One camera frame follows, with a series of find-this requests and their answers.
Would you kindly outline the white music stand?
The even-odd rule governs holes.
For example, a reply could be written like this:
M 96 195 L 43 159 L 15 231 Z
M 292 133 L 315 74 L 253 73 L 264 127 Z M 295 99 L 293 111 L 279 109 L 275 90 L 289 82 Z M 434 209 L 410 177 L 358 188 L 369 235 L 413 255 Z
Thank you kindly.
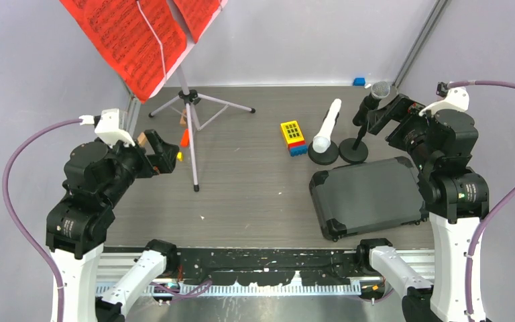
M 198 42 L 194 43 L 194 40 L 188 30 L 188 27 L 187 27 L 181 13 L 179 12 L 177 6 L 174 4 L 174 2 L 173 1 L 166 1 L 166 2 L 169 5 L 169 8 L 172 12 L 174 19 L 179 23 L 180 27 L 186 34 L 186 38 L 187 38 L 186 50 L 179 56 L 179 59 L 177 60 L 177 62 L 170 69 L 170 76 L 169 76 L 169 78 L 171 78 L 172 76 L 176 76 L 178 78 L 181 90 L 177 94 L 177 96 L 175 96 L 173 99 L 169 100 L 167 103 L 163 104 L 161 107 L 157 108 L 156 110 L 150 112 L 149 116 L 154 117 L 157 113 L 161 112 L 163 109 L 165 109 L 167 107 L 170 107 L 176 101 L 181 100 L 183 102 L 184 109 L 187 112 L 187 118 L 188 118 L 187 119 L 187 122 L 188 122 L 187 129 L 190 132 L 189 150 L 190 150 L 190 160 L 191 160 L 191 166 L 192 166 L 193 189 L 194 189 L 194 191 L 199 191 L 200 186 L 199 186 L 199 182 L 198 182 L 198 172 L 197 172 L 197 165 L 196 165 L 194 134 L 196 131 L 202 130 L 205 127 L 205 125 L 200 123 L 200 121 L 198 120 L 198 116 L 196 114 L 196 109 L 195 109 L 196 104 L 202 100 L 205 100 L 205 101 L 211 101 L 214 103 L 222 104 L 223 105 L 222 110 L 224 110 L 224 111 L 226 111 L 228 108 L 232 107 L 232 108 L 244 110 L 249 113 L 255 113 L 255 109 L 244 106 L 244 105 L 232 103 L 229 101 L 224 101 L 224 100 L 221 100 L 221 99 L 218 99 L 215 97 L 210 97 L 208 95 L 204 95 L 188 86 L 184 71 L 182 69 L 182 63 L 183 63 L 184 59 L 187 57 L 187 55 L 190 53 L 190 51 L 195 47 L 195 45 Z M 217 18 L 217 16 L 220 14 L 220 12 L 222 12 L 224 6 L 226 5 L 226 1 L 221 1 L 221 2 L 222 2 L 222 9 L 219 9 L 214 13 L 210 24 L 206 27 L 203 34 L 206 32 L 206 30 L 209 28 L 209 26 L 213 23 L 213 21 Z M 157 86 L 156 90 L 152 93 L 150 98 L 156 96 L 160 92 L 162 87 L 168 82 L 169 78 L 167 78 L 166 80 L 163 80 Z M 131 92 L 131 89 L 126 84 L 125 84 L 125 86 L 129 89 L 131 96 L 134 99 L 137 99 L 139 101 L 139 99 Z

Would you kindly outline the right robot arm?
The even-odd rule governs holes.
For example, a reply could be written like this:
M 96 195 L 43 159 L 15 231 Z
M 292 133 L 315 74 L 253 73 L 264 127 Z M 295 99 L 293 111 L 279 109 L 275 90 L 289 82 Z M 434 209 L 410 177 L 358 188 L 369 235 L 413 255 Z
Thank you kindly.
M 356 257 L 362 274 L 380 274 L 399 294 L 406 321 L 487 320 L 480 273 L 467 268 L 480 262 L 474 234 L 485 222 L 490 197 L 484 177 L 469 167 L 478 132 L 468 107 L 469 95 L 459 87 L 430 105 L 401 94 L 385 106 L 366 97 L 353 118 L 371 134 L 397 121 L 387 142 L 406 152 L 418 170 L 418 191 L 434 237 L 433 280 L 417 273 L 384 238 L 362 240 Z

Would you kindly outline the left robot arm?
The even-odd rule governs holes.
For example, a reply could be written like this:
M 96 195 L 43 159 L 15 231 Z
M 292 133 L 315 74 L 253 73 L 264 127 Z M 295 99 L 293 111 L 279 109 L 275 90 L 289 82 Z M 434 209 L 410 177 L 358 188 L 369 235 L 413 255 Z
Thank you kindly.
M 179 151 L 152 129 L 130 144 L 108 145 L 96 139 L 73 149 L 64 166 L 65 195 L 46 219 L 46 245 L 57 287 L 54 321 L 124 321 L 155 278 L 177 273 L 177 247 L 153 239 L 115 285 L 96 294 L 116 205 L 135 180 L 173 172 Z

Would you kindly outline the red sheet music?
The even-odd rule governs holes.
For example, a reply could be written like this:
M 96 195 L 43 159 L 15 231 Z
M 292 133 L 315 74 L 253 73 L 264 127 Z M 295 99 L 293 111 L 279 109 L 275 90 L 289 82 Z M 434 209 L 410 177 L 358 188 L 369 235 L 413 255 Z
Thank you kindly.
M 173 2 L 181 13 L 194 43 L 199 41 L 214 13 L 222 9 L 220 0 L 173 0 Z
M 147 101 L 186 50 L 186 34 L 166 1 L 62 2 L 105 62 Z

